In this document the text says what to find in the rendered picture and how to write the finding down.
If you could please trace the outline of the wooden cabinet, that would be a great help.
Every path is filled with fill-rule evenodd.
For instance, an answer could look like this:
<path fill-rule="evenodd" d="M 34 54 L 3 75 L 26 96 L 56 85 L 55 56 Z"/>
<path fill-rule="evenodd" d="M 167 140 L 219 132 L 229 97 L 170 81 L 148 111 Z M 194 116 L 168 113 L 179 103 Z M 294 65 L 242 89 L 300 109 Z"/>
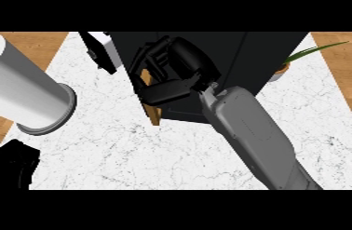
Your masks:
<path fill-rule="evenodd" d="M 146 85 L 149 85 L 151 81 L 152 81 L 152 77 L 151 77 L 149 72 L 148 72 L 146 69 L 142 70 L 140 77 L 142 77 Z M 158 126 L 160 121 L 161 121 L 163 110 L 158 107 L 149 106 L 146 104 L 143 105 L 143 108 L 145 108 L 145 111 L 146 111 L 146 116 L 149 118 L 151 124 L 154 126 Z"/>

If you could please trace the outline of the potted green plant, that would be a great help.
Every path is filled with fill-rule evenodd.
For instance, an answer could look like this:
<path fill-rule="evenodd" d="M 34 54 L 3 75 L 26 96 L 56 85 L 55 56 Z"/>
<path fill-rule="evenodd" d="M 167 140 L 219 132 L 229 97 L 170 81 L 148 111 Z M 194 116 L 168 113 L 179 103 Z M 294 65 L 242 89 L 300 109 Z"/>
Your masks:
<path fill-rule="evenodd" d="M 310 47 L 299 52 L 296 52 L 293 55 L 290 55 L 287 57 L 287 59 L 284 60 L 284 63 L 279 67 L 279 69 L 276 70 L 275 74 L 272 75 L 272 77 L 269 78 L 268 82 L 275 82 L 281 76 L 284 75 L 287 69 L 288 69 L 288 66 L 290 66 L 290 62 L 293 62 L 294 60 L 297 60 L 299 58 L 305 57 L 306 55 L 309 55 L 310 53 L 316 52 L 316 51 L 321 51 L 330 47 L 334 47 L 334 46 L 339 46 L 341 44 L 346 44 L 349 43 L 349 41 L 343 41 L 343 42 L 339 42 L 339 43 L 334 43 L 334 44 L 328 44 L 328 45 L 324 45 L 324 46 L 319 46 L 319 47 Z"/>

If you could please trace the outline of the dark grey cabinet door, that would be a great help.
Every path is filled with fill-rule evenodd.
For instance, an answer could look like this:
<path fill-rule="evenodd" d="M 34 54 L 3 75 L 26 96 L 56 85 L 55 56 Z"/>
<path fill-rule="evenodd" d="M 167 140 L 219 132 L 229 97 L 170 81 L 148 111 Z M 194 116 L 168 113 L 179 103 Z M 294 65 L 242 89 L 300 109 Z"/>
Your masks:
<path fill-rule="evenodd" d="M 114 32 L 111 38 L 126 70 L 137 49 L 165 35 L 182 37 L 208 56 L 222 74 L 214 82 L 219 89 L 241 87 L 253 94 L 260 92 L 306 37 L 305 32 Z M 163 119 L 205 122 L 197 91 L 155 107 L 163 110 Z"/>

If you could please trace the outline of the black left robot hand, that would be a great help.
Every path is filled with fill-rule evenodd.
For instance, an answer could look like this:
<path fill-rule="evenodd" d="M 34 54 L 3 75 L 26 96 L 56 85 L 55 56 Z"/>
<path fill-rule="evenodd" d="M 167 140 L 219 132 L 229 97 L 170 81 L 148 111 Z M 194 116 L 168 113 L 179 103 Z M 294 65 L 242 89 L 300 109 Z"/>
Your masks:
<path fill-rule="evenodd" d="M 0 189 L 28 190 L 40 162 L 40 150 L 18 140 L 0 147 Z"/>

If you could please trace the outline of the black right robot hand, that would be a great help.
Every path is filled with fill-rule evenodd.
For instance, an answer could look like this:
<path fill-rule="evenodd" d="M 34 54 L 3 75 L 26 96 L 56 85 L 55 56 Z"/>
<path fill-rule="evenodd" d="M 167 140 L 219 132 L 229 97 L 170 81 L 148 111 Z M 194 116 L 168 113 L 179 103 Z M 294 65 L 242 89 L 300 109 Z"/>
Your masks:
<path fill-rule="evenodd" d="M 143 104 L 157 106 L 204 92 L 222 74 L 200 48 L 165 35 L 137 49 L 127 75 Z"/>

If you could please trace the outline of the black flat panel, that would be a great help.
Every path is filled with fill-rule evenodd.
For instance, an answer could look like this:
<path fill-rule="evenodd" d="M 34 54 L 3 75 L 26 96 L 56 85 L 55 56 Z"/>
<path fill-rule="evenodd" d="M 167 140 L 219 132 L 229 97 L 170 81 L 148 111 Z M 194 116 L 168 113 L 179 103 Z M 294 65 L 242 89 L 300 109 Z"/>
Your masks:
<path fill-rule="evenodd" d="M 87 47 L 87 54 L 94 63 L 97 64 L 97 68 L 105 69 L 109 74 L 114 74 L 117 70 L 112 61 L 109 59 L 103 44 L 89 32 L 80 32 L 78 34 L 83 38 L 83 42 Z"/>

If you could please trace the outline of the white box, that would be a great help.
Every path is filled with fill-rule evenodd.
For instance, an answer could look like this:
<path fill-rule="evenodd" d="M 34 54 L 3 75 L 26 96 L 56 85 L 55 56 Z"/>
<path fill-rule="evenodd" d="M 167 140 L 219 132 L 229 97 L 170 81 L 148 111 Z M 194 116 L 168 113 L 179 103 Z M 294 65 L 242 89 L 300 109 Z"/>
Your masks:
<path fill-rule="evenodd" d="M 114 46 L 112 39 L 111 39 L 111 36 L 109 36 L 108 32 L 89 32 L 89 33 L 93 35 L 93 37 L 103 44 L 106 52 L 108 52 L 109 59 L 112 61 L 112 64 L 114 64 L 115 70 L 117 70 L 120 68 L 123 62 L 121 62 L 121 58 L 120 58 L 117 48 Z"/>

